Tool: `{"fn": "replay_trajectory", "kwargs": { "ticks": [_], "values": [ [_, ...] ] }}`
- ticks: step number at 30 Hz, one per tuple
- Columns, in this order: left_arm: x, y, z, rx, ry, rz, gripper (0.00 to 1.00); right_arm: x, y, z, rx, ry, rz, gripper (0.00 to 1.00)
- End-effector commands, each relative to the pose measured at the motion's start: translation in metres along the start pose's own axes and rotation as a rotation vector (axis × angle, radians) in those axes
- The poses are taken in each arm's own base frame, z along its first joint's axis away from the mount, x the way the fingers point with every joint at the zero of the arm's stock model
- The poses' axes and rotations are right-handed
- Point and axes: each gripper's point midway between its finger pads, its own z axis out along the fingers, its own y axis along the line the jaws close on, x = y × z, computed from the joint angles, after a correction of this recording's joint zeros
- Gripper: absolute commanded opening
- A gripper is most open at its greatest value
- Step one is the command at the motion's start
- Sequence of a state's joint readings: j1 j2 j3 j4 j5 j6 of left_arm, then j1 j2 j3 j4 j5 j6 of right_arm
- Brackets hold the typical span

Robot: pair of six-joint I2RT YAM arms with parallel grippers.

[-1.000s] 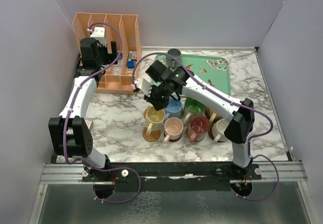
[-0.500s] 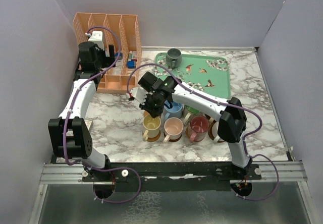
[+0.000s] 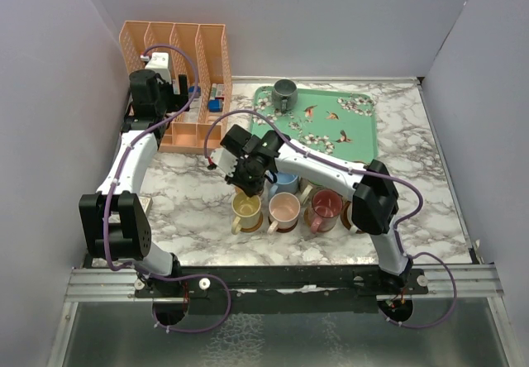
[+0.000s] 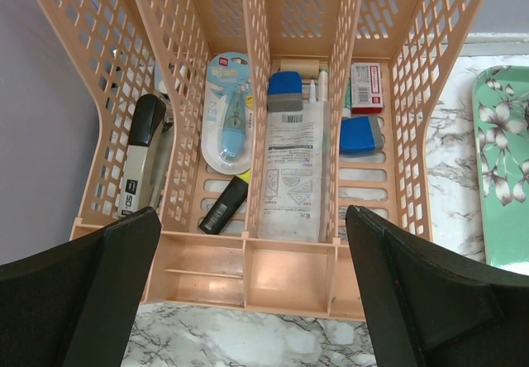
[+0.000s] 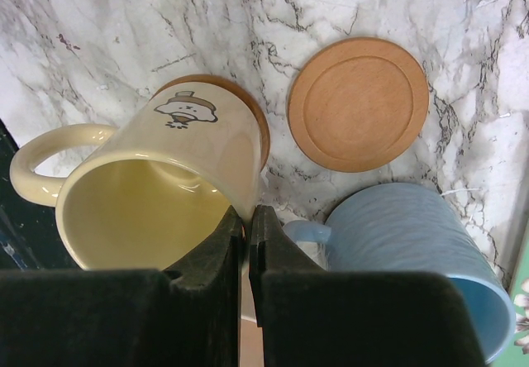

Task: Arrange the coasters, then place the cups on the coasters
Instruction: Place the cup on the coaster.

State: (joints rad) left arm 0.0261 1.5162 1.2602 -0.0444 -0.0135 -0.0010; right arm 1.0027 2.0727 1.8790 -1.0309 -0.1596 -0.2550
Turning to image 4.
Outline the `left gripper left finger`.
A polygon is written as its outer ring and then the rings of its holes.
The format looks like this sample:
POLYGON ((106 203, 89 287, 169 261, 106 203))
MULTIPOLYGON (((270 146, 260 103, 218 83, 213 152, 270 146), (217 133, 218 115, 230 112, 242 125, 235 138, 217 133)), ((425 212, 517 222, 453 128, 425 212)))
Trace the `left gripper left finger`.
POLYGON ((145 207, 1 267, 3 366, 118 366, 159 243, 145 207))

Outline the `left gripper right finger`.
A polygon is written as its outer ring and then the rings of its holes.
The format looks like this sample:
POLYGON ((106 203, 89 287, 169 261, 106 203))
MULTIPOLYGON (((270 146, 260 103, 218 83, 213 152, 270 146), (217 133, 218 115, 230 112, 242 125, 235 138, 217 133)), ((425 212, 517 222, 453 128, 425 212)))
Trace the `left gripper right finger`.
POLYGON ((413 235, 365 207, 346 231, 379 366, 526 366, 528 277, 413 235))

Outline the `green floral tray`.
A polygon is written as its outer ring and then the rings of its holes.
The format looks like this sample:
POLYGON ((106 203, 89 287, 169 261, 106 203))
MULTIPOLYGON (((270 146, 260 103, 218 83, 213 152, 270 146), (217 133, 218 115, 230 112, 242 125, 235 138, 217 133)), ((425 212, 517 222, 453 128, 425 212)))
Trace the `green floral tray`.
POLYGON ((483 71, 472 108, 486 262, 527 275, 528 68, 483 71))

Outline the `peach plastic file organizer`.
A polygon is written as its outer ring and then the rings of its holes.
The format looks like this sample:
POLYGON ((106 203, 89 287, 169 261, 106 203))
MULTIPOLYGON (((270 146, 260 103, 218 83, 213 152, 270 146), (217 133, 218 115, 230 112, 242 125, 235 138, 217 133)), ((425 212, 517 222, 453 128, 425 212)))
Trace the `peach plastic file organizer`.
POLYGON ((366 203, 394 224, 431 238, 427 123, 483 0, 37 0, 91 93, 99 116, 93 156, 71 236, 117 216, 126 141, 136 100, 169 83, 175 143, 162 191, 162 235, 146 302, 171 301, 260 312, 363 318, 344 212, 366 203), (250 58, 255 137, 248 207, 226 235, 198 225, 229 177, 199 149, 207 65, 217 54, 250 58), (329 70, 323 238, 257 237, 265 164, 269 76, 283 59, 316 59, 329 70), (351 113, 350 67, 379 63, 384 109, 351 113), (384 146, 341 155, 341 121, 374 115, 384 146))

